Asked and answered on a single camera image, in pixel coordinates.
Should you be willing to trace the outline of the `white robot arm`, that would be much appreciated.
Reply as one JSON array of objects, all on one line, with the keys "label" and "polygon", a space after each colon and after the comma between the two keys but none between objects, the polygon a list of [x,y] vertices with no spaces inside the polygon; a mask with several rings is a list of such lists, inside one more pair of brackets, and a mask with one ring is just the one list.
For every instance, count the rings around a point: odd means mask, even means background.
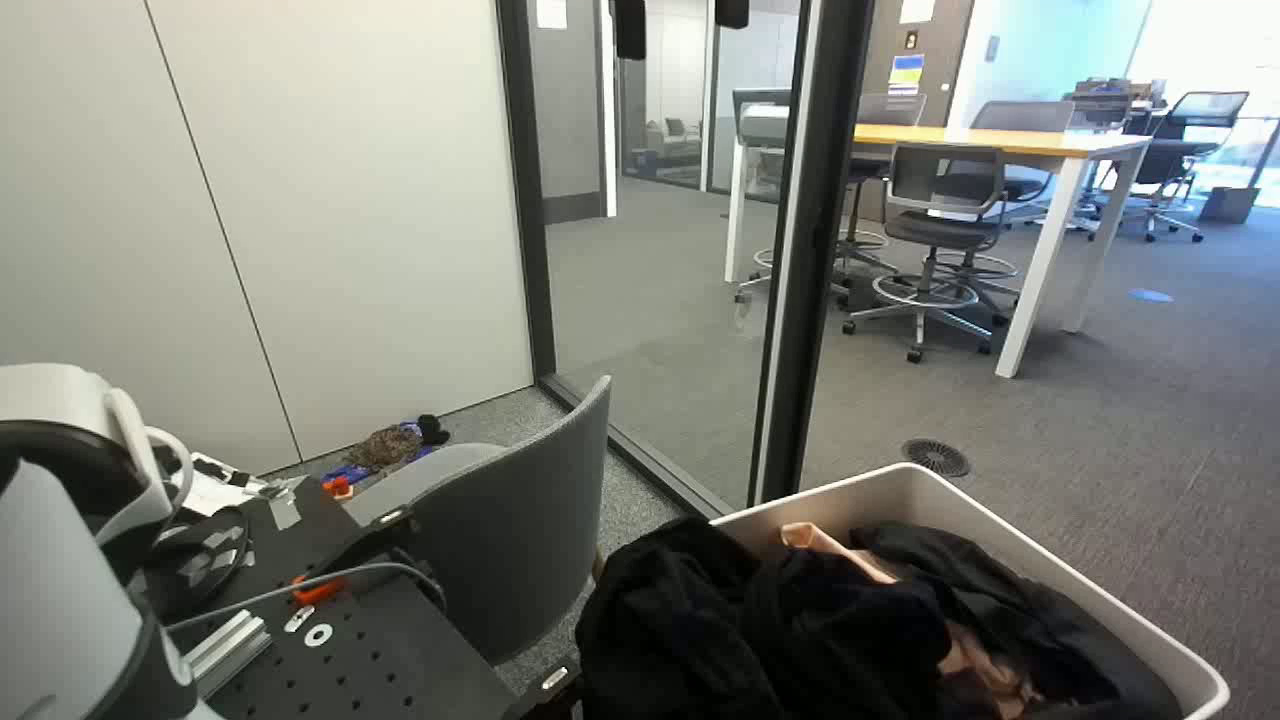
[{"label": "white robot arm", "polygon": [[0,720],[190,720],[198,678],[138,567],[172,495],[138,400],[77,362],[0,369]]}]

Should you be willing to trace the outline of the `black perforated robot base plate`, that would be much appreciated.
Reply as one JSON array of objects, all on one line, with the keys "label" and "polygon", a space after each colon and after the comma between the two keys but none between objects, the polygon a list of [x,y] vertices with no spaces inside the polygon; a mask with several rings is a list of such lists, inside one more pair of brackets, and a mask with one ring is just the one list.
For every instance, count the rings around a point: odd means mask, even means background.
[{"label": "black perforated robot base plate", "polygon": [[[357,526],[330,493],[223,508],[190,535],[234,548],[234,572],[178,628],[181,649],[243,628],[209,692],[220,720],[509,714],[511,692],[443,615],[433,567]],[[348,588],[295,609],[295,577]]]}]

